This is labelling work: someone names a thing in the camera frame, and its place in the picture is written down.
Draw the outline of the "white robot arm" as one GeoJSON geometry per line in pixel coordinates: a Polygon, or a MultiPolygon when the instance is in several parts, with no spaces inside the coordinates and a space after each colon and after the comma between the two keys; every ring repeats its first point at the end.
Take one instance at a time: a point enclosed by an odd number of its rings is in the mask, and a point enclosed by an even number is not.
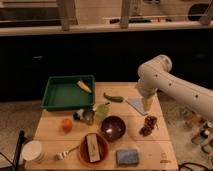
{"type": "Polygon", "coordinates": [[[166,55],[158,55],[138,68],[139,93],[149,98],[161,90],[189,109],[213,122],[213,90],[198,86],[170,74],[172,61],[166,55]]]}

